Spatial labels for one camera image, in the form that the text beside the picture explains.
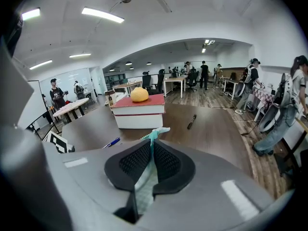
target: white sneaker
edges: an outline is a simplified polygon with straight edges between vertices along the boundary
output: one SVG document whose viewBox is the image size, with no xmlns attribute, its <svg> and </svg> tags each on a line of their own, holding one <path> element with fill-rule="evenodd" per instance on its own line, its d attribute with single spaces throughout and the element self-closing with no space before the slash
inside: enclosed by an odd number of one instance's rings
<svg viewBox="0 0 308 231">
<path fill-rule="evenodd" d="M 242 115 L 242 114 L 243 114 L 242 111 L 239 110 L 239 109 L 234 110 L 234 112 L 237 113 L 237 114 L 239 114 L 239 115 Z"/>
</svg>

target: black hair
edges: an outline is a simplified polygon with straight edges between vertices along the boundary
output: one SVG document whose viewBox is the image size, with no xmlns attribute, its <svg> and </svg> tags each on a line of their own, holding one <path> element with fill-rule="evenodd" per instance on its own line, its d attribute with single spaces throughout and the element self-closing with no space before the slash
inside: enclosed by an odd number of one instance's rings
<svg viewBox="0 0 308 231">
<path fill-rule="evenodd" d="M 308 60 L 305 56 L 301 55 L 301 56 L 295 57 L 293 66 L 291 67 L 291 71 L 290 71 L 292 78 L 293 78 L 293 75 L 295 74 L 295 71 L 299 69 L 299 66 L 302 66 L 304 64 L 308 66 Z"/>
</svg>

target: fluorescent light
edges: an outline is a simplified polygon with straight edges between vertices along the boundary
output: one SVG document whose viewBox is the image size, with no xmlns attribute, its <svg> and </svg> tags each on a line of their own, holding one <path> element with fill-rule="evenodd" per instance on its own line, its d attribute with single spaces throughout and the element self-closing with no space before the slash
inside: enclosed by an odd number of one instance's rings
<svg viewBox="0 0 308 231">
<path fill-rule="evenodd" d="M 30 10 L 30 11 L 22 14 L 24 21 L 27 20 L 27 19 L 31 19 L 33 17 L 37 17 L 39 15 L 40 15 L 40 9 L 39 8 L 34 9 L 34 10 Z"/>
<path fill-rule="evenodd" d="M 52 60 L 49 60 L 49 61 L 46 61 L 46 62 L 44 62 L 44 63 L 35 65 L 35 66 L 31 67 L 30 69 L 32 70 L 32 69 L 34 69 L 34 68 L 41 67 L 41 66 L 43 66 L 43 65 L 45 65 L 45 64 L 49 64 L 49 63 L 52 63 Z"/>
<path fill-rule="evenodd" d="M 108 20 L 112 20 L 112 21 L 115 21 L 115 22 L 118 22 L 118 23 L 122 23 L 124 21 L 124 19 L 121 18 L 121 17 L 115 16 L 113 14 L 106 13 L 106 12 L 103 12 L 103 11 L 90 9 L 90 8 L 84 8 L 81 13 L 82 14 L 94 15 L 94 16 L 105 18 L 105 19 L 108 19 Z"/>
<path fill-rule="evenodd" d="M 69 56 L 69 58 L 74 58 L 74 57 L 79 57 L 79 56 L 91 56 L 91 53 L 72 55 L 72 56 Z"/>
</svg>

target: black pen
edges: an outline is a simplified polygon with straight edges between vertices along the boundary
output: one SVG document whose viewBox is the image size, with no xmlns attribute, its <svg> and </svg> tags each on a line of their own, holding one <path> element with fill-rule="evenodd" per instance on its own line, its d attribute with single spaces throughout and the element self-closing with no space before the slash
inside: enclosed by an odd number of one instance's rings
<svg viewBox="0 0 308 231">
<path fill-rule="evenodd" d="M 197 118 L 197 114 L 194 114 L 192 121 L 190 122 L 190 124 L 188 124 L 187 129 L 190 129 L 192 127 L 193 122 L 195 121 L 195 119 Z"/>
</svg>

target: blue pen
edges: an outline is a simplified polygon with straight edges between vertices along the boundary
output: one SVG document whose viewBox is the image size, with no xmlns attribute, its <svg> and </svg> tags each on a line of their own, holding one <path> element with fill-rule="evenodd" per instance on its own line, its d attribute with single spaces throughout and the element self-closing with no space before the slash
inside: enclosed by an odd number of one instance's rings
<svg viewBox="0 0 308 231">
<path fill-rule="evenodd" d="M 119 141 L 120 141 L 120 137 L 116 138 L 114 141 L 112 141 L 109 144 L 105 145 L 103 148 L 110 147 L 110 146 L 118 143 Z"/>
</svg>

